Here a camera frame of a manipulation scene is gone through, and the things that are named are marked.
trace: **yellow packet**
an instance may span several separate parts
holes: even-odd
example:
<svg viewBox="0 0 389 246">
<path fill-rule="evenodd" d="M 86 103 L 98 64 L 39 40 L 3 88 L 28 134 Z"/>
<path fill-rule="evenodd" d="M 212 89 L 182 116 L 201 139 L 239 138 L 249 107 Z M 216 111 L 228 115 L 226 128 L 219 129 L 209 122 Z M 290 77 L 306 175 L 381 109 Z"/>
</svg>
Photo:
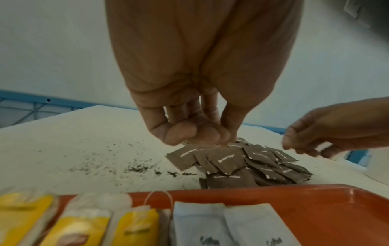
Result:
<svg viewBox="0 0 389 246">
<path fill-rule="evenodd" d="M 50 219 L 44 216 L 53 204 L 54 196 L 26 198 L 27 194 L 17 192 L 0 196 L 0 246 L 17 246 L 31 231 L 39 236 L 40 231 L 33 228 L 41 221 L 43 224 L 39 226 L 43 229 L 46 221 L 42 219 Z"/>
<path fill-rule="evenodd" d="M 116 228 L 112 246 L 157 246 L 159 215 L 155 209 L 125 214 Z"/>
<path fill-rule="evenodd" d="M 99 246 L 110 218 L 109 210 L 67 210 L 40 246 Z"/>
</svg>

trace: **white table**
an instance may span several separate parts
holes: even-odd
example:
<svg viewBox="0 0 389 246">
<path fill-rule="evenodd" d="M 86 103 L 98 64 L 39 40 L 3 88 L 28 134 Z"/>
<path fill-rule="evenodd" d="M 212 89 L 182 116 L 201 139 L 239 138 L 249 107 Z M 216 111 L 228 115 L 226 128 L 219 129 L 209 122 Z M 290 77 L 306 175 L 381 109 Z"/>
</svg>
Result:
<svg viewBox="0 0 389 246">
<path fill-rule="evenodd" d="M 260 127 L 242 126 L 238 135 L 281 148 L 282 136 Z M 0 188 L 57 194 L 197 189 L 202 173 L 193 167 L 185 172 L 193 175 L 182 175 L 165 158 L 180 147 L 149 134 L 138 111 L 81 109 L 0 129 Z M 349 184 L 389 198 L 389 186 L 365 176 L 364 167 L 288 153 L 315 174 L 307 184 Z"/>
</svg>

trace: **orange tray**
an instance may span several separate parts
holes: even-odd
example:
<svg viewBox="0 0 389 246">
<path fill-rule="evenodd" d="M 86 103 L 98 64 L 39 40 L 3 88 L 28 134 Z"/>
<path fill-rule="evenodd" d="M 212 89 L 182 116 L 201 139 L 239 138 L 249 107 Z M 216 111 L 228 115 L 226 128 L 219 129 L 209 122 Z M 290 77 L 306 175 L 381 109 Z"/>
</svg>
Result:
<svg viewBox="0 0 389 246">
<path fill-rule="evenodd" d="M 309 185 L 222 190 L 169 191 L 174 201 L 254 205 L 270 203 L 302 246 L 389 246 L 389 200 L 346 185 Z M 149 192 L 130 193 L 133 206 Z M 74 195 L 60 197 L 60 210 Z M 154 192 L 153 208 L 170 208 L 168 196 Z"/>
</svg>

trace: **hand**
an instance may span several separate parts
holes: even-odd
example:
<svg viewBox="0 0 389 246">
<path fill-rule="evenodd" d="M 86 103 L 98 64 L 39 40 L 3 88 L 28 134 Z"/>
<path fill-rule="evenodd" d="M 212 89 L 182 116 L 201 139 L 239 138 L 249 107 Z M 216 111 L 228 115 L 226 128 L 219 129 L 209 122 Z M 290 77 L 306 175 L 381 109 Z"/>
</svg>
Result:
<svg viewBox="0 0 389 246">
<path fill-rule="evenodd" d="M 346 150 L 389 146 L 389 98 L 377 98 L 318 108 L 292 124 L 284 135 L 284 149 L 317 156 L 316 147 L 332 143 L 325 158 Z"/>
<path fill-rule="evenodd" d="M 169 145 L 214 144 L 235 141 L 273 90 L 302 0 L 106 0 L 106 9 L 116 60 L 149 131 Z M 218 93 L 227 101 L 221 118 Z"/>
</svg>

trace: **white wall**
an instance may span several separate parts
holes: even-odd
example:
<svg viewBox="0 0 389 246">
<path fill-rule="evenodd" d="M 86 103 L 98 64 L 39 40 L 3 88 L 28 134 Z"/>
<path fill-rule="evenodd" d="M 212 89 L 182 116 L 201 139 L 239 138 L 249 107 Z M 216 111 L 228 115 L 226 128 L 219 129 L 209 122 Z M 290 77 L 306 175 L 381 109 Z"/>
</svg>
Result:
<svg viewBox="0 0 389 246">
<path fill-rule="evenodd" d="M 306 0 L 287 67 L 246 123 L 285 128 L 315 107 L 388 96 L 389 43 L 342 12 L 345 1 Z M 134 107 L 103 0 L 6 1 L 0 30 L 0 90 Z"/>
</svg>

